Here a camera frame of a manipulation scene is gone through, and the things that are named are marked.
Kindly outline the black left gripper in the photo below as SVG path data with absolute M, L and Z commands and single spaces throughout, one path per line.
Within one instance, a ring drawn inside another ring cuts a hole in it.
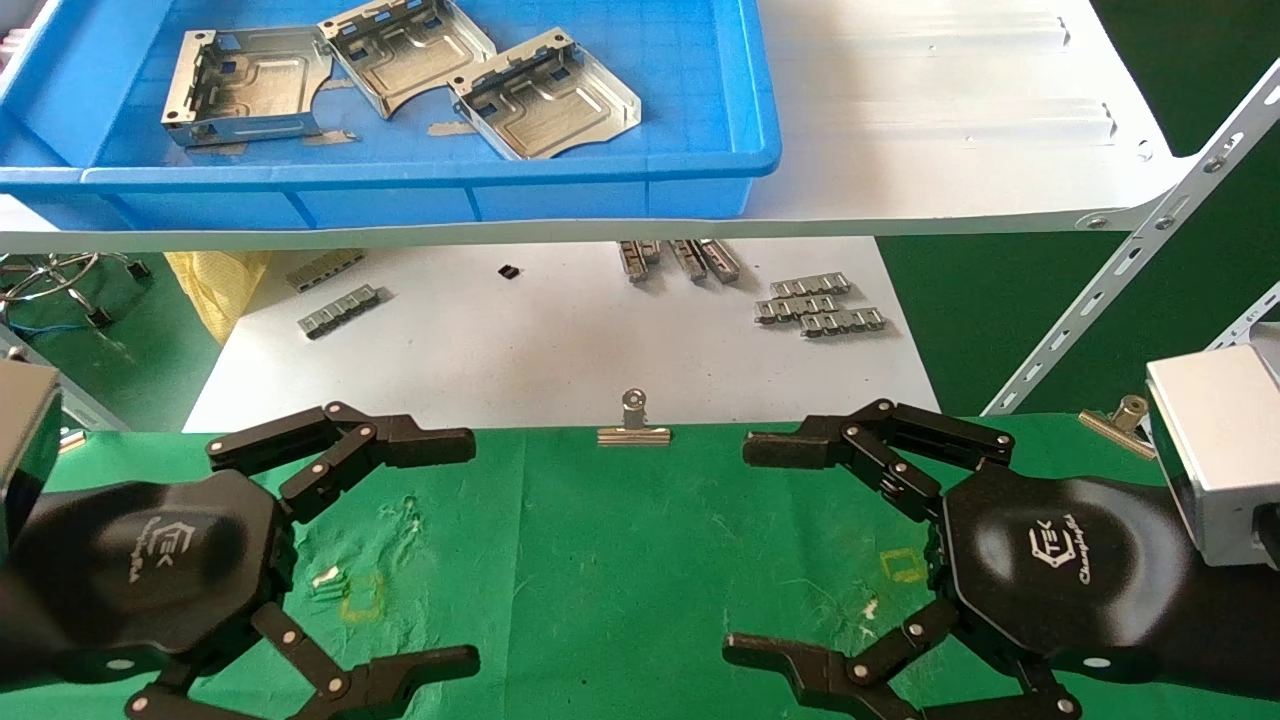
M 477 648 L 338 666 L 278 605 L 297 559 L 289 519 L 312 521 L 380 466 L 475 456 L 468 428 L 330 402 L 211 441 L 216 473 L 198 482 L 44 495 L 8 557 L 8 679 L 109 683 L 173 662 L 131 697 L 128 719 L 251 719 L 189 688 L 260 635 L 314 688 L 293 719 L 402 717 L 417 689 L 476 675 Z M 248 478 L 303 459 L 279 488 L 283 510 Z

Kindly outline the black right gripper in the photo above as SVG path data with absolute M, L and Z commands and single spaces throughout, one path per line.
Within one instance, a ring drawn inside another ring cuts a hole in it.
M 1046 479 L 1006 466 L 1000 430 L 878 398 L 792 432 L 751 432 L 753 468 L 844 468 L 913 521 L 938 521 L 942 592 L 860 653 L 731 632 L 723 659 L 783 676 L 799 705 L 852 719 L 1079 719 L 1051 667 L 1119 683 L 1158 679 L 1161 632 L 1198 556 L 1170 493 L 1101 477 Z M 918 455 L 969 471 L 941 484 Z M 891 682 L 959 629 L 1021 692 L 916 708 Z

